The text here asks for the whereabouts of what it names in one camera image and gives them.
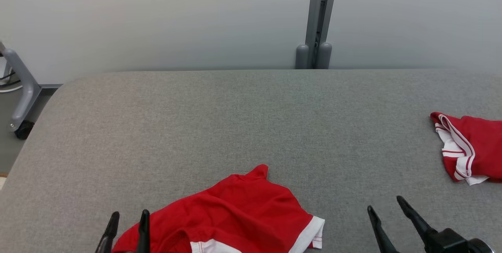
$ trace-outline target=metal stand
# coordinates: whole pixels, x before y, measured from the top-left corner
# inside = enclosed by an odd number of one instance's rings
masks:
[[[30,71],[26,68],[25,63],[19,58],[18,53],[12,49],[6,49],[2,42],[0,42],[0,52],[4,55],[7,64],[12,67],[23,84],[23,96],[21,96],[18,106],[11,117],[11,121],[7,125],[7,129],[13,132],[21,126],[21,123],[30,111],[42,89],[40,85],[36,83]]]
[[[331,44],[326,42],[334,0],[310,0],[305,44],[307,65],[297,69],[329,69]]]

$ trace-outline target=cloth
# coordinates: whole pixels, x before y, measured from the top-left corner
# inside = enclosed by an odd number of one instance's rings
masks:
[[[433,112],[436,132],[444,142],[443,162],[454,181],[469,185],[502,181],[502,121]]]
[[[267,180],[268,167],[231,175],[150,216],[151,252],[301,253],[322,247],[324,220],[305,212],[286,187]],[[135,251],[138,224],[114,253]]]

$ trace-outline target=metal bracket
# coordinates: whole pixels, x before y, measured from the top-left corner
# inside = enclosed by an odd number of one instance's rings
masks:
[[[319,18],[320,22],[320,37],[319,44],[326,42],[326,38],[328,36],[328,28],[329,23],[331,21],[331,13],[333,12],[333,3],[335,0],[326,0],[324,3],[324,9],[321,13],[321,17]]]
[[[19,58],[18,53],[12,49],[6,49],[2,42],[0,42],[0,52],[4,55],[7,64],[12,67],[23,84],[23,96],[21,96],[18,106],[14,110],[11,120],[7,125],[8,131],[16,131],[30,111],[42,89],[30,71],[26,68],[25,63]]]

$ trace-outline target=caster wheel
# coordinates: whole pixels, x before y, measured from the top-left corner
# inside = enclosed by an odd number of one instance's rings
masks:
[[[21,123],[21,126],[16,131],[14,131],[14,134],[16,135],[17,138],[21,140],[26,140],[28,138],[28,135],[30,135],[30,132],[34,125],[35,125],[34,122],[24,120]]]

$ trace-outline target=white wall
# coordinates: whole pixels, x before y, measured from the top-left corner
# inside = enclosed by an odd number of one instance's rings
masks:
[[[502,69],[502,0],[335,0],[338,67]]]
[[[40,84],[98,72],[292,69],[309,0],[2,0],[0,39]]]

